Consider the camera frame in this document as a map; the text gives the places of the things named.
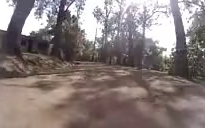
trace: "tree trunk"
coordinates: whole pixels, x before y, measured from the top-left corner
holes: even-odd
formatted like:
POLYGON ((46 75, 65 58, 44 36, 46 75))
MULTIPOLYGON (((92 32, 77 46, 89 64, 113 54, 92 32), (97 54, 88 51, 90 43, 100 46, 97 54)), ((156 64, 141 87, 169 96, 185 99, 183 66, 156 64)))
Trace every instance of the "tree trunk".
POLYGON ((174 75, 189 78, 187 46, 184 25, 181 18, 178 0, 170 0, 176 33, 176 55, 174 58, 174 75))
POLYGON ((96 42, 97 42, 97 27, 96 27, 95 39, 94 39, 94 43, 93 43, 93 55, 92 55, 93 62, 95 61, 96 42))
POLYGON ((57 23, 55 26, 55 37, 54 37, 54 47, 52 48, 52 56, 55 56, 59 59, 63 59, 61 55, 61 37, 62 37, 62 22, 65 16, 65 5, 66 0, 61 0, 59 5, 59 12, 57 16, 57 23))
POLYGON ((129 38, 128 38, 128 66, 134 66, 134 53, 133 53, 133 39, 132 30, 129 28, 129 38))
POLYGON ((21 32, 35 0, 18 0, 13 12, 0 52, 22 58, 20 50, 21 32))

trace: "sandy ground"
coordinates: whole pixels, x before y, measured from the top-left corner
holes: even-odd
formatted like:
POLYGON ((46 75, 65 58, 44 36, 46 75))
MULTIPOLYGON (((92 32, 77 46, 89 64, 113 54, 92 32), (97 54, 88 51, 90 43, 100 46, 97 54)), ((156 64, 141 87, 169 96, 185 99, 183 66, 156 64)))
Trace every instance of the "sandy ground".
POLYGON ((0 128, 205 128, 205 87, 101 64, 1 79, 0 128))

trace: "building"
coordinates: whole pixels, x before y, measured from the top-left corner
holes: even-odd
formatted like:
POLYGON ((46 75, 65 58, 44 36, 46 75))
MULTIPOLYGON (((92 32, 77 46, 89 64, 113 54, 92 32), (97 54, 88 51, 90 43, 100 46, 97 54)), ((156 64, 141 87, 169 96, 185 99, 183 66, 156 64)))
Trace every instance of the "building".
MULTIPOLYGON (((6 31, 0 30, 0 46, 6 31)), ((22 35, 20 43, 22 52, 48 54, 49 41, 40 40, 33 36, 22 35)))

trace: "ground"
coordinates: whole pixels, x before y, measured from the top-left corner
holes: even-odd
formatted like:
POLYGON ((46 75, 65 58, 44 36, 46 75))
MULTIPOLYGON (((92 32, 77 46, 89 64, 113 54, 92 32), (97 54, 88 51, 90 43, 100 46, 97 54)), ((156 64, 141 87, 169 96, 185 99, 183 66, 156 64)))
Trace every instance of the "ground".
POLYGON ((0 128, 205 128, 205 86, 95 63, 0 79, 0 128))

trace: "branch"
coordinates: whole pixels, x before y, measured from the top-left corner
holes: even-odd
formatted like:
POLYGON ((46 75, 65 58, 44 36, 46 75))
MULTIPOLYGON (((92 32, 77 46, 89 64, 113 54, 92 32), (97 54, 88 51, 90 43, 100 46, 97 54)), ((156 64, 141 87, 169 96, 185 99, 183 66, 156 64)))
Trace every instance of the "branch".
POLYGON ((65 12, 68 11, 69 7, 75 2, 75 0, 73 0, 68 6, 67 8, 65 9, 65 12))
POLYGON ((151 17, 153 17, 153 15, 155 15, 156 13, 164 13, 166 14, 166 11, 154 11, 149 17, 146 18, 146 20, 150 19, 151 17))
POLYGON ((198 6, 198 7, 201 7, 201 6, 202 6, 202 5, 198 4, 198 3, 191 2, 191 1, 185 1, 185 0, 179 1, 178 3, 193 4, 193 5, 196 5, 196 6, 198 6))

